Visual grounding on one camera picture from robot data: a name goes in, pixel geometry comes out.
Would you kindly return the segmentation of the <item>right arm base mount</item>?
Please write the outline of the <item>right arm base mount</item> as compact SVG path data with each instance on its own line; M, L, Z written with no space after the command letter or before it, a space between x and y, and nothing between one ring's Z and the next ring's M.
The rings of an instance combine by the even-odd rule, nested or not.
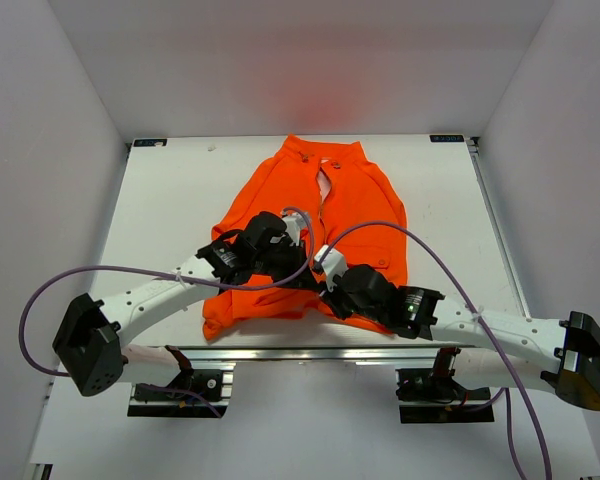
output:
M494 397L487 387L466 388L454 378L461 349L437 351L431 367L403 367L396 372L400 423L442 425L493 423Z

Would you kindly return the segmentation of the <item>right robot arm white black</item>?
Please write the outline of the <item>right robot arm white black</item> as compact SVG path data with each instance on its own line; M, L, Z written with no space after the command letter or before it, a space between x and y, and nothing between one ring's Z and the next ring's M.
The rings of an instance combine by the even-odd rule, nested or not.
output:
M600 411L600 326L588 314L573 311L566 320L476 315L436 290L396 286L366 264L316 270L326 276L321 298L337 317L359 315L402 338L503 351L529 362L540 384L561 400Z

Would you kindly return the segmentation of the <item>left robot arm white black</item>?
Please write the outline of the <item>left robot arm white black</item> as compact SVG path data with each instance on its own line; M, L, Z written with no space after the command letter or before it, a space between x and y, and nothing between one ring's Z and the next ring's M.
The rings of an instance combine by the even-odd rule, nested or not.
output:
M179 399L194 369L174 346L145 347L134 340L189 306L229 291L256 292L257 275L268 288L317 287L309 271L315 242L309 215L297 207L281 215L261 212L243 229L221 235L169 272L147 271L149 282L95 300L73 299L52 343L79 393L92 397L118 382L139 384Z

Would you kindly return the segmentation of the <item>orange jacket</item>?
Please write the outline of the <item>orange jacket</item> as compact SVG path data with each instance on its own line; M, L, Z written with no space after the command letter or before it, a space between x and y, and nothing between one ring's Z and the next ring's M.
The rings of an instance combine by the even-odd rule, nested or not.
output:
M262 211L287 206L307 212L316 245L335 243L350 267L367 264L390 282L408 280L407 238L391 229L406 226L405 207L382 170L369 161L360 143L313 142L288 136L280 150L262 162L211 230L212 238L244 228ZM316 294L264 289L252 277L250 291L230 290L204 302L202 333L207 341L253 318L298 320L316 310L334 315Z

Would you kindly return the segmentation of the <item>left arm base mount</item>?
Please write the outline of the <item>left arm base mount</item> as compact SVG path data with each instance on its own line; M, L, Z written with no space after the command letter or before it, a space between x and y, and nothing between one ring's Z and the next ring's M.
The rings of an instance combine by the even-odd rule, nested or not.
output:
M220 419L226 413L232 366L192 362L171 346L130 345L123 355L120 381L132 385L129 417Z

